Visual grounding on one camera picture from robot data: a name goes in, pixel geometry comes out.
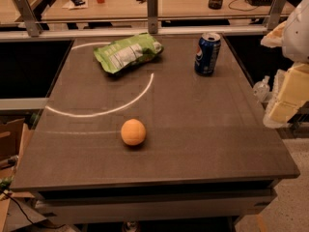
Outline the white rounded gripper body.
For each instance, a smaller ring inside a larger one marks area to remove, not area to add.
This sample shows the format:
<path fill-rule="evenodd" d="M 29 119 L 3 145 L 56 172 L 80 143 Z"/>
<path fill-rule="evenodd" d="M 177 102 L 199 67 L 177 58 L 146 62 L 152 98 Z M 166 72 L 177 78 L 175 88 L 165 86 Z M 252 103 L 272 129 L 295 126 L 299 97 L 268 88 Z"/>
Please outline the white rounded gripper body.
<path fill-rule="evenodd" d="M 309 63 L 309 0 L 289 15 L 282 36 L 282 52 L 294 62 Z"/>

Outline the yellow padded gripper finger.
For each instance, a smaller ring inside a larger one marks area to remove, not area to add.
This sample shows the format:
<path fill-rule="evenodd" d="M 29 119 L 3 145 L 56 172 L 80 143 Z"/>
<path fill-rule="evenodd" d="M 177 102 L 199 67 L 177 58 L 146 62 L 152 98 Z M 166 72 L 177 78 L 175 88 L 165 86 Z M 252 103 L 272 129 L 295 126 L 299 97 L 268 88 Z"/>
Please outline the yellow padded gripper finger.
<path fill-rule="evenodd" d="M 285 127 L 309 101 L 309 65 L 294 63 L 287 71 L 278 70 L 263 123 L 267 128 Z"/>
<path fill-rule="evenodd" d="M 283 31 L 286 26 L 286 22 L 283 21 L 277 25 L 271 32 L 263 36 L 261 45 L 274 48 L 282 45 Z"/>

